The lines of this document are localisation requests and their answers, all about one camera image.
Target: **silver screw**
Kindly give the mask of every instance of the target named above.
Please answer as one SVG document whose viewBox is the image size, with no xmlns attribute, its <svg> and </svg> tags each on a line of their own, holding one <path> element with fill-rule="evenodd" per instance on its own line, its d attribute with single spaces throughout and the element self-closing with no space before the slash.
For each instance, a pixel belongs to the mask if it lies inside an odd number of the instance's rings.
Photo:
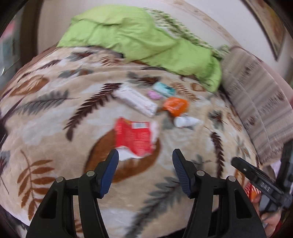
<svg viewBox="0 0 293 238">
<path fill-rule="evenodd" d="M 198 170 L 198 171 L 196 172 L 196 174 L 197 174 L 198 176 L 204 176 L 204 175 L 205 175 L 205 172 L 202 171 L 202 170 Z"/>
<path fill-rule="evenodd" d="M 63 177 L 58 177 L 57 179 L 56 179 L 56 182 L 57 183 L 60 183 L 60 182 L 62 182 L 63 181 Z"/>
<path fill-rule="evenodd" d="M 95 171 L 93 170 L 90 170 L 86 173 L 87 176 L 91 177 L 91 176 L 94 176 L 95 175 Z"/>
<path fill-rule="evenodd" d="M 234 176 L 229 176 L 228 178 L 231 182 L 235 182 L 236 181 L 236 178 Z"/>
</svg>

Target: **beige striped fabric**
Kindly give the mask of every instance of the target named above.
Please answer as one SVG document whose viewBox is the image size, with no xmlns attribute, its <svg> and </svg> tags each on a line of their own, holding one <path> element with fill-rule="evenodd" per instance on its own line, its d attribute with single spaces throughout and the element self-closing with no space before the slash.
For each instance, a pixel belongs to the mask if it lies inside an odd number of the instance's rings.
<svg viewBox="0 0 293 238">
<path fill-rule="evenodd" d="M 260 162 L 281 158 L 293 138 L 293 109 L 273 77 L 258 59 L 234 48 L 222 61 L 223 87 L 249 134 Z"/>
</svg>

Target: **blanket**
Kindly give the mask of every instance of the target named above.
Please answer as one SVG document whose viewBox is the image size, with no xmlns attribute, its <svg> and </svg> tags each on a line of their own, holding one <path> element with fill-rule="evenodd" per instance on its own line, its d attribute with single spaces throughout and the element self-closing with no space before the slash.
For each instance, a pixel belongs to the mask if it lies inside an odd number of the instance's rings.
<svg viewBox="0 0 293 238">
<path fill-rule="evenodd" d="M 201 123 L 176 128 L 166 111 L 148 118 L 112 97 L 122 84 L 146 96 L 156 82 L 188 100 L 188 115 Z M 154 102 L 161 107 L 164 99 Z M 223 92 L 207 92 L 196 80 L 128 62 L 103 48 L 54 48 L 34 59 L 7 86 L 0 109 L 8 131 L 0 152 L 0 204 L 27 225 L 58 176 L 80 177 L 106 159 L 115 147 L 114 125 L 120 117 L 154 120 L 160 133 L 151 155 L 119 161 L 109 193 L 98 201 L 110 237 L 156 238 L 186 226 L 193 200 L 174 173 L 175 148 L 198 169 L 218 178 L 234 175 L 242 186 L 245 177 L 230 165 L 232 157 L 254 166 L 258 161 Z M 76 197 L 74 213 L 83 237 Z"/>
<path fill-rule="evenodd" d="M 221 81 L 219 61 L 210 49 L 172 36 L 156 27 L 146 10 L 134 6 L 105 5 L 75 16 L 59 47 L 102 46 L 180 75 L 196 75 L 203 86 L 215 92 Z"/>
</svg>

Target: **leaf-patterned blanket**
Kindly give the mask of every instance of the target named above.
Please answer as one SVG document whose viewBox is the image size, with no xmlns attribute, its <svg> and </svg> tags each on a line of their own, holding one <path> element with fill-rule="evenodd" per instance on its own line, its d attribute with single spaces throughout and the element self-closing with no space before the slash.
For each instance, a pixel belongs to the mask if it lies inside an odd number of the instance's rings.
<svg viewBox="0 0 293 238">
<path fill-rule="evenodd" d="M 115 147 L 113 127 L 119 117 L 156 120 L 160 134 L 151 155 L 119 162 L 109 193 L 99 200 L 110 237 L 155 238 L 186 226 L 193 200 L 174 174 L 175 148 L 198 169 L 218 178 L 235 175 L 245 185 L 231 158 L 241 156 L 256 166 L 257 156 L 223 92 L 206 92 L 194 79 L 126 62 L 121 54 L 102 48 L 48 52 L 16 74 L 0 101 L 8 130 L 0 159 L 0 204 L 13 216 L 29 225 L 56 177 L 80 177 L 105 160 Z M 201 123 L 176 128 L 166 111 L 150 119 L 113 96 L 122 84 L 146 95 L 158 81 L 188 100 L 189 116 Z M 82 237 L 77 199 L 74 210 Z"/>
</svg>

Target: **pink soap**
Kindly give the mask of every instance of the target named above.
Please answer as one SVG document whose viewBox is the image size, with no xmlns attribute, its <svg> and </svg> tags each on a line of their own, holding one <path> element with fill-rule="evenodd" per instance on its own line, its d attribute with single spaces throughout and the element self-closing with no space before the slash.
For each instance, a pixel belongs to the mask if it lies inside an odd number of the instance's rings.
<svg viewBox="0 0 293 238">
<path fill-rule="evenodd" d="M 163 98 L 162 95 L 158 94 L 157 92 L 150 90 L 148 91 L 147 95 L 152 99 L 152 100 L 161 100 Z"/>
</svg>

